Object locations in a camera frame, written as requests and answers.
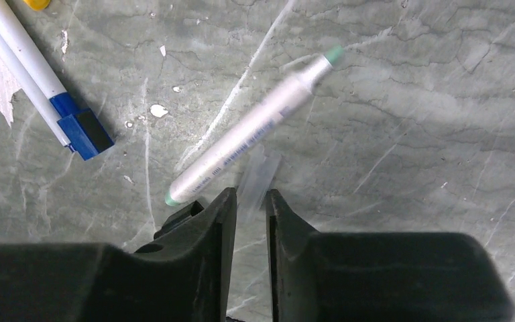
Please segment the silver marker pen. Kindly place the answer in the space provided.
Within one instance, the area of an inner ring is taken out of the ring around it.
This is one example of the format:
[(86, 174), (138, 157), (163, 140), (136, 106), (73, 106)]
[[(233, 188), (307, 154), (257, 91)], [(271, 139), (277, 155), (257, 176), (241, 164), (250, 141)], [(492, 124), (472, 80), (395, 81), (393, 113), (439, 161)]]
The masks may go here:
[(165, 203), (177, 206), (195, 199), (211, 181), (305, 104), (312, 97), (316, 85), (332, 71), (343, 53), (343, 47), (336, 46), (276, 85), (172, 182)]

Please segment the yellow pen cap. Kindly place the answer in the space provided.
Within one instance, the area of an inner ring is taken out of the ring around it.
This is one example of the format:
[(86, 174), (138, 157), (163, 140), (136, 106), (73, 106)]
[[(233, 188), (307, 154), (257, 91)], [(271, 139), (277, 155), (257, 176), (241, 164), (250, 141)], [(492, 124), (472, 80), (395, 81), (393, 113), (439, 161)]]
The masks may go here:
[(41, 11), (47, 8), (51, 0), (23, 0), (23, 2), (35, 11)]

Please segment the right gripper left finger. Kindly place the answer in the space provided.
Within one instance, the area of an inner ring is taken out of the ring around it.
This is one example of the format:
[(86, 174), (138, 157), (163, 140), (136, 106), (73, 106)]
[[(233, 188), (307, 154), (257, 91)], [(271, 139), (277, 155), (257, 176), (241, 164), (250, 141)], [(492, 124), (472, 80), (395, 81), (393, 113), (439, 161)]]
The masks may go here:
[(173, 214), (135, 252), (0, 244), (0, 321), (224, 321), (235, 226), (227, 188)]

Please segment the white pen blue cap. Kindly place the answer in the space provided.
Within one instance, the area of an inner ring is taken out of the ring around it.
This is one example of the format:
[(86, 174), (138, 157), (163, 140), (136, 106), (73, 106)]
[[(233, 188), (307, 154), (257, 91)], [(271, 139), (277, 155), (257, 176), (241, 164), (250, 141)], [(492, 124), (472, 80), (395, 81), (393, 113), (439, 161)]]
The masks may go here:
[(6, 1), (0, 1), (0, 35), (60, 115), (58, 125), (71, 142), (71, 152), (89, 160), (114, 142), (88, 107), (79, 107)]

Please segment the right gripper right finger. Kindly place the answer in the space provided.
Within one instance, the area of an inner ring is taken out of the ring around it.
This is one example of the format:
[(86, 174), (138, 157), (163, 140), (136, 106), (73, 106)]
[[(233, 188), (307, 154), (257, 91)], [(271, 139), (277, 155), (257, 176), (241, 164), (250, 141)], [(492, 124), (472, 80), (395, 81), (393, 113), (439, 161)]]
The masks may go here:
[(463, 233), (321, 232), (265, 197), (275, 321), (511, 321), (515, 304)]

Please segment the clear pen cap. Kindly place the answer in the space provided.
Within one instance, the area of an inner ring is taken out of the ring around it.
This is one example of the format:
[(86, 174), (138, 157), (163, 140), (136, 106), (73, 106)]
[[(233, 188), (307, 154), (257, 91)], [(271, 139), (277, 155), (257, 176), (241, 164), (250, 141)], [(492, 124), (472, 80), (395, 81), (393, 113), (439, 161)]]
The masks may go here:
[(263, 144), (258, 144), (250, 152), (237, 188), (237, 219), (240, 223), (251, 223), (257, 217), (281, 159), (279, 152)]

